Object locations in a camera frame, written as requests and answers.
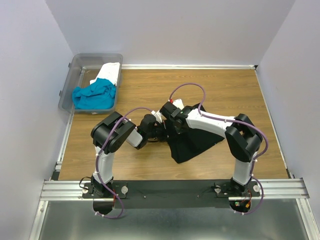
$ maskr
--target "gray storage container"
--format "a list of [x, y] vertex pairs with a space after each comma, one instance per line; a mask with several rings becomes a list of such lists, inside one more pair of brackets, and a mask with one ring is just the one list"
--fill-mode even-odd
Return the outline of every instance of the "gray storage container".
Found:
[[120, 63], [113, 107], [109, 109], [74, 109], [75, 113], [91, 114], [104, 114], [114, 111], [122, 81], [122, 61], [122, 55], [117, 53], [80, 53], [75, 55], [69, 66], [70, 69], [63, 90], [60, 93], [59, 108], [71, 113], [75, 108], [72, 101], [73, 90], [78, 86], [81, 88], [87, 87], [90, 84], [89, 81], [95, 79], [103, 64]]

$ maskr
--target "wooden table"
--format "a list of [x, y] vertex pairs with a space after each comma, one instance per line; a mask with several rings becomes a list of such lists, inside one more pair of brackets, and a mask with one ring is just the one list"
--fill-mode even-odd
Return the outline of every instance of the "wooden table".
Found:
[[[97, 71], [89, 71], [85, 79], [94, 79]], [[288, 178], [268, 112], [253, 70], [175, 69], [122, 70], [116, 111], [125, 114], [136, 107], [159, 110], [175, 87], [186, 83], [201, 84], [206, 90], [204, 107], [207, 112], [223, 116], [244, 113], [269, 139], [269, 150], [259, 158], [254, 175], [262, 179]], [[202, 99], [196, 86], [180, 88], [173, 98], [184, 105]], [[148, 112], [137, 110], [129, 118], [139, 124]], [[92, 128], [107, 115], [75, 114], [64, 154], [59, 180], [80, 180], [91, 176], [95, 169], [95, 149], [90, 137]], [[166, 143], [148, 143], [136, 150], [124, 143], [116, 152], [113, 164], [115, 180], [195, 180], [229, 179], [235, 160], [226, 140], [199, 156], [177, 164]]]

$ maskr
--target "blue cloth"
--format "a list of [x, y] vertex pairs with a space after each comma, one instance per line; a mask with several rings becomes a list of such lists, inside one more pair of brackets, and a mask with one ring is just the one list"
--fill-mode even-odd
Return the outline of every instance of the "blue cloth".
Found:
[[91, 85], [77, 86], [72, 92], [76, 109], [110, 109], [115, 104], [116, 86], [109, 80], [97, 78]]

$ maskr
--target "black cloth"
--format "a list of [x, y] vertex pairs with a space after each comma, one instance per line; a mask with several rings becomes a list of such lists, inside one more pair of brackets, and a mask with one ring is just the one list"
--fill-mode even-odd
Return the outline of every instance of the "black cloth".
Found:
[[169, 120], [164, 122], [169, 136], [166, 141], [171, 150], [171, 157], [178, 164], [198, 156], [224, 139], [217, 134], [192, 128], [187, 132], [177, 134], [173, 122]]

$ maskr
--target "white wall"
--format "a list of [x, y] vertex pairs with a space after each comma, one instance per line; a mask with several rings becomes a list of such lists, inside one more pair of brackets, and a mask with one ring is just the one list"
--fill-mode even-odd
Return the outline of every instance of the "white wall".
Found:
[[288, 169], [303, 177], [320, 224], [320, 1], [297, 0], [258, 77]]
[[256, 65], [294, 0], [46, 0], [73, 54], [124, 64]]
[[24, 240], [57, 160], [73, 55], [44, 0], [3, 0], [0, 22], [0, 238]]

